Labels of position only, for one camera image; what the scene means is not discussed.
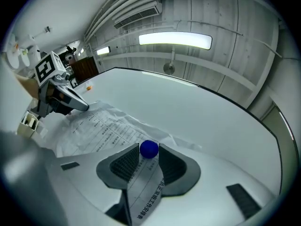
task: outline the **white table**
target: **white table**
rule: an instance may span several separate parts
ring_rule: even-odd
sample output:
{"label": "white table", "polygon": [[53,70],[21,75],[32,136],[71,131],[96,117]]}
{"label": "white table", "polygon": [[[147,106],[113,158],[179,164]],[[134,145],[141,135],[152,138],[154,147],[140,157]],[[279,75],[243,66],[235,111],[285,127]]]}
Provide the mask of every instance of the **white table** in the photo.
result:
{"label": "white table", "polygon": [[185,81],[157,73],[114,68],[75,89],[101,100],[207,153],[238,165],[270,191],[281,187],[276,138],[229,100]]}

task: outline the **fluorescent light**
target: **fluorescent light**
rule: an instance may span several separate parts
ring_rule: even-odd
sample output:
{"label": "fluorescent light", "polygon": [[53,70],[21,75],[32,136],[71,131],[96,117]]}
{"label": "fluorescent light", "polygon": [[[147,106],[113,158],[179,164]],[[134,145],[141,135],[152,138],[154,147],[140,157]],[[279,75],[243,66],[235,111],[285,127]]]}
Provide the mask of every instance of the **fluorescent light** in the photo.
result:
{"label": "fluorescent light", "polygon": [[110,52],[111,52],[110,47],[105,47],[105,48],[99,49],[97,51],[97,55],[103,55],[103,54],[107,54]]}
{"label": "fluorescent light", "polygon": [[151,72],[146,72],[146,71],[142,71],[142,73],[149,74],[149,75],[156,76],[156,77],[160,77],[160,78],[167,79],[167,80],[170,80],[170,81],[175,81],[175,82],[178,82],[178,83],[181,83],[181,84],[184,84],[184,85],[196,86],[195,84],[191,84],[189,82],[182,81],[182,80],[179,80],[177,78],[173,78],[173,77],[169,77],[169,76],[165,76],[165,75],[161,75],[161,74],[157,74],[157,73],[151,73]]}
{"label": "fluorescent light", "polygon": [[286,127],[287,127],[287,129],[288,129],[288,132],[290,133],[291,138],[292,138],[292,140],[293,140],[293,134],[292,134],[292,132],[291,132],[290,127],[288,126],[288,124],[287,124],[287,122],[286,122],[286,119],[284,118],[283,114],[282,114],[280,111],[279,111],[279,114],[281,115],[281,117],[282,117],[282,119],[283,119],[283,121],[284,121],[284,123],[285,123],[285,125],[286,125]]}
{"label": "fluorescent light", "polygon": [[182,44],[198,48],[210,49],[211,36],[193,32],[154,32],[139,35],[139,44]]}

